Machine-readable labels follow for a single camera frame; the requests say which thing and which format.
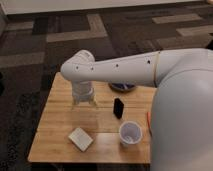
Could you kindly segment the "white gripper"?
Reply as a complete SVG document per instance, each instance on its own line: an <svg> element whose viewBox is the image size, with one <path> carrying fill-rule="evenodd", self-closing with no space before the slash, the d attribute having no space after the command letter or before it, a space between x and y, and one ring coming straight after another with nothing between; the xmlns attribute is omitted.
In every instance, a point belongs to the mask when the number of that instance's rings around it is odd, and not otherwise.
<svg viewBox="0 0 213 171"><path fill-rule="evenodd" d="M91 81L72 83L72 96L75 100L72 101L71 110L77 106L77 102L89 101L89 104L98 108L94 97L94 89Z"/></svg>

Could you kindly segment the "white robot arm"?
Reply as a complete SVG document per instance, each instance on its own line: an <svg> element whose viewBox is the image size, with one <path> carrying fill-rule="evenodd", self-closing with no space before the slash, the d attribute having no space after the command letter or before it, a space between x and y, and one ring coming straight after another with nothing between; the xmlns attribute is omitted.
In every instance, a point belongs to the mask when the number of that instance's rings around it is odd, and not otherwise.
<svg viewBox="0 0 213 171"><path fill-rule="evenodd" d="M80 50L60 72L72 83L154 87L150 171L213 171L213 50L160 50L104 61Z"/></svg>

